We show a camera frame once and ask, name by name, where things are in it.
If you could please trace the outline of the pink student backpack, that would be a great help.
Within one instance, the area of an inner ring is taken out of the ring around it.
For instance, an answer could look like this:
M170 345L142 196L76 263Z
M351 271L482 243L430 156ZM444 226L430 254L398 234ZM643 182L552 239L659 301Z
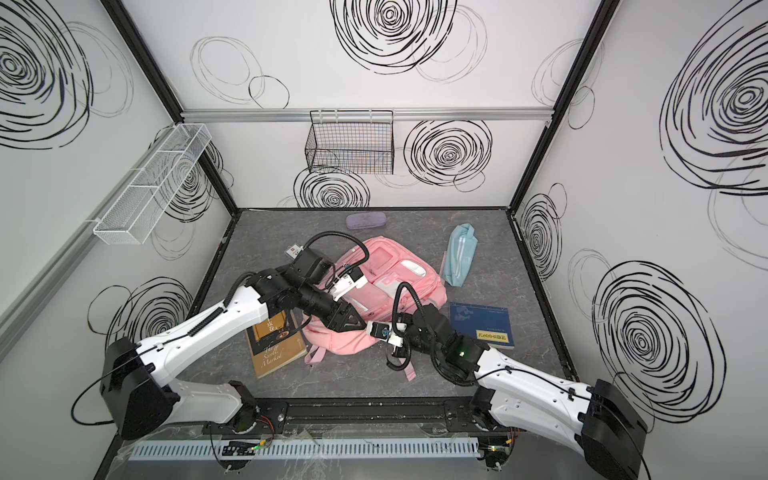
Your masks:
M393 305L400 313L412 314L417 310L415 300L406 289L400 299L395 299L397 287L409 283L424 306L441 308L447 301L443 280L437 271L398 242L386 237L373 237L364 241L369 259L361 271L366 284L350 288L341 298L352 305L366 322L365 330L334 332L314 318L303 329L310 343L305 363L315 365L328 354L349 356L357 354L380 341L372 335L372 329L392 318Z

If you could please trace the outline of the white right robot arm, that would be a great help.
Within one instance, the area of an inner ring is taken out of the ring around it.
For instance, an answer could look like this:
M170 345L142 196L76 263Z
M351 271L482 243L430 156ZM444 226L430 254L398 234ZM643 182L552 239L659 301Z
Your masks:
M434 306L394 311L397 355L427 355L446 381L472 387L472 416L481 428L525 430L581 454L606 479L637 479L646 422L621 390L599 379L580 383L520 363L488 343L458 333Z

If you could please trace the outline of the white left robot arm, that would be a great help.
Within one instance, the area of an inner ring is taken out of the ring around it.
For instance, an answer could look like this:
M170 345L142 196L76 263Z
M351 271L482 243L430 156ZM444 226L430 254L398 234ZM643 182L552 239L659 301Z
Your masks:
M165 332L138 342L121 338L109 345L99 392L118 435L137 440L161 426L186 423L250 432L262 415L242 383L191 383L178 376L234 335L294 309L334 332L365 329L363 318L344 298L367 284L362 264L337 272L324 290L321 282L332 266L305 248L287 265L243 273L223 300Z

